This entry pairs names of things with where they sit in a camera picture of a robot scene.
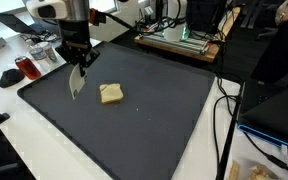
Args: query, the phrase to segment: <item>black mat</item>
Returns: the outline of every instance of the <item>black mat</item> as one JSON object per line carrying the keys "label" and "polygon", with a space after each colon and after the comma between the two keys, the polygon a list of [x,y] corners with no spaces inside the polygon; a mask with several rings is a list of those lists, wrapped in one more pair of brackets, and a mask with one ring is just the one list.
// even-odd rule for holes
{"label": "black mat", "polygon": [[[204,106],[214,74],[110,43],[88,69],[75,101],[71,65],[18,94],[55,124],[112,178],[171,179]],[[124,99],[103,105],[99,86],[121,84]]]}

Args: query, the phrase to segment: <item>desk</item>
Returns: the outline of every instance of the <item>desk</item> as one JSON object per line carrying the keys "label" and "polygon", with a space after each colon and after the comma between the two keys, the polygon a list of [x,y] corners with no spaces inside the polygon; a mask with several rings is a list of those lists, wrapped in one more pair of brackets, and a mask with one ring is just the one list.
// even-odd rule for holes
{"label": "desk", "polygon": [[[8,45],[0,50],[0,76],[3,71],[15,67],[13,60],[17,54],[26,54],[26,46],[19,36],[6,41]],[[99,41],[92,40],[92,43],[94,45]],[[59,62],[55,68],[64,63],[56,55]],[[17,96],[17,90],[30,82],[25,78],[12,87],[0,88],[0,112],[7,112],[11,116],[0,125],[0,129],[36,179],[111,179],[65,135]],[[233,95],[238,94],[240,89],[238,84],[225,80],[223,86],[228,94]],[[214,83],[175,171],[174,180],[215,178],[216,156],[211,119],[213,105],[220,96],[222,94]],[[222,152],[231,122],[224,101],[218,104],[216,114],[219,117],[216,127],[219,150]]]}
{"label": "desk", "polygon": [[[238,17],[240,13],[240,8],[234,8],[233,9],[233,16],[230,16],[227,21],[225,22],[224,26],[223,26],[223,33],[225,34],[225,36],[228,35],[228,33],[230,32],[230,30],[232,29],[234,22],[236,20],[236,18]],[[206,51],[206,53],[204,55],[201,55],[199,53],[193,53],[191,51],[187,51],[187,50],[183,50],[183,49],[179,49],[179,48],[173,48],[170,47],[166,44],[160,44],[160,43],[154,43],[152,41],[145,41],[143,39],[141,39],[140,36],[135,37],[134,41],[138,44],[141,45],[145,45],[145,46],[150,46],[153,48],[157,48],[157,49],[161,49],[164,51],[168,51],[168,52],[172,52],[172,53],[176,53],[176,54],[180,54],[183,56],[187,56],[190,58],[194,58],[194,59],[198,59],[201,61],[206,61],[206,62],[214,62],[215,58],[217,57],[220,48],[217,45],[211,45],[208,49],[208,51]]]}

